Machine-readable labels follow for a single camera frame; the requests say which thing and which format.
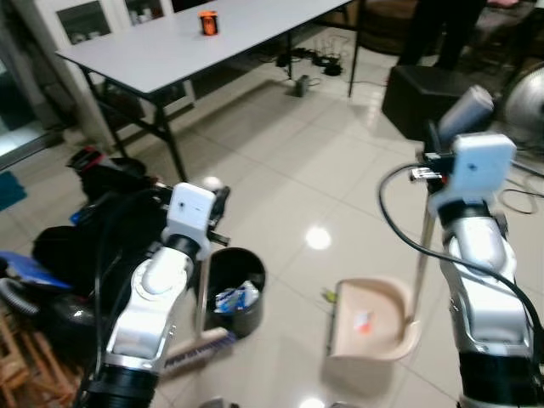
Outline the beige long-handled dustpan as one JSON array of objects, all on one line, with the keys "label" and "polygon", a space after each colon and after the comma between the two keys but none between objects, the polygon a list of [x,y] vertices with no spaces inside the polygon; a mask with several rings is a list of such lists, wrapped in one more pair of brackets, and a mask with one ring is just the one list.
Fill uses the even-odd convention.
[{"label": "beige long-handled dustpan", "polygon": [[[418,256],[411,285],[393,277],[340,280],[331,312],[327,357],[386,362],[407,356],[422,333],[418,311],[427,259],[427,255]],[[373,312],[369,335],[353,330],[354,314],[361,310]]]}]

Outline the grey floor fan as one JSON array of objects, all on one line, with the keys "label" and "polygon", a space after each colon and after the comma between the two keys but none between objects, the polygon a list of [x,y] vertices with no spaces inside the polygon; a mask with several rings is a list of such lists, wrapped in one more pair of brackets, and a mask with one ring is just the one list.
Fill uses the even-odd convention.
[{"label": "grey floor fan", "polygon": [[500,129],[524,149],[544,144],[544,67],[527,71],[501,99]]}]

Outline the small grey floor object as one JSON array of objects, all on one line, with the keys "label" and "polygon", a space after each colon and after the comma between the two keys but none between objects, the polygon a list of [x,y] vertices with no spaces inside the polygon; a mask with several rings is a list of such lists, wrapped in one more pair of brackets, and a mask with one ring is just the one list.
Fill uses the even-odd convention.
[{"label": "small grey floor object", "polygon": [[300,77],[294,78],[292,84],[294,88],[292,89],[292,96],[297,98],[303,98],[309,93],[311,87],[312,78],[309,75],[302,75]]}]

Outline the black box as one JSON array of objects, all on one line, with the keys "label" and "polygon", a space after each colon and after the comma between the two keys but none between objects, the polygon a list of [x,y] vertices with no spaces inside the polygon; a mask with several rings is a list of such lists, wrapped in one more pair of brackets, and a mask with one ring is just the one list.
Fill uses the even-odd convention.
[{"label": "black box", "polygon": [[382,112],[404,139],[423,141],[428,120],[438,122],[442,144],[483,131],[495,114],[492,93],[459,71],[397,65],[389,74]]}]

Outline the black round waste bin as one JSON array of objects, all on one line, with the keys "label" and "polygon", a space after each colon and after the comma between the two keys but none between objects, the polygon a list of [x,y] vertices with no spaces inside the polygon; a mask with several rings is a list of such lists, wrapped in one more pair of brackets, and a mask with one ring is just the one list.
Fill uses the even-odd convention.
[{"label": "black round waste bin", "polygon": [[[255,332],[264,318],[264,292],[267,284],[267,270],[264,262],[255,252],[241,247],[217,250],[211,256],[210,275],[207,279],[206,318],[202,330],[224,327],[242,339]],[[215,295],[229,289],[237,289],[250,282],[258,294],[252,302],[247,295],[247,306],[241,310],[215,311]]]}]

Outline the white blue crumpled package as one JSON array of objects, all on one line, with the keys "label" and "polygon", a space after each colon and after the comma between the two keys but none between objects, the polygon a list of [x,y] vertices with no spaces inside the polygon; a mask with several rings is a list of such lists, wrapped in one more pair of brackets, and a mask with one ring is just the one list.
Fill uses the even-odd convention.
[{"label": "white blue crumpled package", "polygon": [[251,280],[245,280],[244,283],[224,289],[215,295],[213,311],[215,314],[234,314],[248,310],[258,299],[260,291],[257,285]]}]

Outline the person in black trousers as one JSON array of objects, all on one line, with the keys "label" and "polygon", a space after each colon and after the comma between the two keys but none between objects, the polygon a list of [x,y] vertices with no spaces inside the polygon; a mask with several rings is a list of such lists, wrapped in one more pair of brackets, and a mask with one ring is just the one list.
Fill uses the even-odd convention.
[{"label": "person in black trousers", "polygon": [[405,47],[396,65],[418,65],[431,42],[445,31],[436,69],[453,71],[487,0],[418,0]]}]

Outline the black bag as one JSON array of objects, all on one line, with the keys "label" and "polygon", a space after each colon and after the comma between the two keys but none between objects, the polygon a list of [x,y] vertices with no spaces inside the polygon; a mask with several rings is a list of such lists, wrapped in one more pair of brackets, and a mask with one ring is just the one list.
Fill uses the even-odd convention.
[{"label": "black bag", "polygon": [[31,256],[71,291],[44,300],[32,322],[89,329],[94,302],[108,320],[128,302],[133,269],[158,241],[166,211],[158,178],[143,161],[84,149],[67,167],[77,175],[85,206],[67,225],[44,229]]}]

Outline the grey folding table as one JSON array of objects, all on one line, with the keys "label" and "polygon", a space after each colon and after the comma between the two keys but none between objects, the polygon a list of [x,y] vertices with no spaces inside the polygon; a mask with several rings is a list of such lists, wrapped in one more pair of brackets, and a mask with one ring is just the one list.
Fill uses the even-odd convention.
[{"label": "grey folding table", "polygon": [[[354,0],[212,0],[132,30],[75,44],[57,55],[82,71],[88,84],[98,74],[106,84],[150,102],[155,108],[147,122],[109,104],[92,92],[101,112],[112,112],[162,140],[171,152],[175,172],[187,180],[182,156],[168,124],[166,89],[235,57],[258,44],[283,35],[292,49],[292,30],[323,14],[345,8]],[[218,13],[220,34],[201,34],[198,13]]]}]

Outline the orange white scrap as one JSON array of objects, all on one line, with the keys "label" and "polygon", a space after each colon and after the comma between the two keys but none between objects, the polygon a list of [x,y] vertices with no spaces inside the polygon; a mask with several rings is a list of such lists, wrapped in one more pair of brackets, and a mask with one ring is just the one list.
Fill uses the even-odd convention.
[{"label": "orange white scrap", "polygon": [[369,335],[372,332],[373,319],[372,311],[357,311],[353,318],[353,330],[360,335]]}]

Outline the orange black can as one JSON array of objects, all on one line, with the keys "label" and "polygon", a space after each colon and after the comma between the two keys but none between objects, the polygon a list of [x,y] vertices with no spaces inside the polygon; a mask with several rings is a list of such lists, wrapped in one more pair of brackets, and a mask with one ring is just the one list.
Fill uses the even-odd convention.
[{"label": "orange black can", "polygon": [[214,37],[220,34],[218,27],[218,13],[214,10],[202,10],[198,13],[201,20],[201,34],[206,37]]}]

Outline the blue flat item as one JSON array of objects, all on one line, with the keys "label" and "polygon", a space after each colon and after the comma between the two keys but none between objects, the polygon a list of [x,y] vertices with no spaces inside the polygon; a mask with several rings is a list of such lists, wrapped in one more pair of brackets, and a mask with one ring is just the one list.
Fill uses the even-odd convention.
[{"label": "blue flat item", "polygon": [[71,285],[52,275],[34,258],[10,250],[0,250],[0,273],[17,282],[55,292],[70,292]]}]

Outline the teal cloth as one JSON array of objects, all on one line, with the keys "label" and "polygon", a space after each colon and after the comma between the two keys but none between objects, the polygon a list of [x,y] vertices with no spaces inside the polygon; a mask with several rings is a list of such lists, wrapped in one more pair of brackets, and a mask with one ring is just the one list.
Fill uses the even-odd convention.
[{"label": "teal cloth", "polygon": [[0,173],[0,213],[27,197],[25,187],[11,172]]}]

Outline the white glass-door cabinet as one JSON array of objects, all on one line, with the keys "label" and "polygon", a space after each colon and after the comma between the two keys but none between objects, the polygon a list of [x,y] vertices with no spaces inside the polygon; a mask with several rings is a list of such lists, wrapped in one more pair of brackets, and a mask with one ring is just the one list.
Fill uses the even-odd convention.
[{"label": "white glass-door cabinet", "polygon": [[42,42],[44,54],[58,70],[59,80],[75,102],[78,126],[89,143],[116,151],[114,136],[119,136],[125,146],[146,136],[143,129],[123,117],[101,112],[92,92],[148,123],[155,112],[150,102],[106,84],[98,74],[93,74],[88,84],[82,71],[59,58],[57,51],[170,17],[179,11],[174,0],[13,0],[13,8],[24,17],[31,34]]}]

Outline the wooden chair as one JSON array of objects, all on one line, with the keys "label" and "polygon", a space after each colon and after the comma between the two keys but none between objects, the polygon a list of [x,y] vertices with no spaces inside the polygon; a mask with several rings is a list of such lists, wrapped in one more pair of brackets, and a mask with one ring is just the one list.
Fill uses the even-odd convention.
[{"label": "wooden chair", "polygon": [[81,373],[42,333],[0,310],[0,408],[71,408]]}]

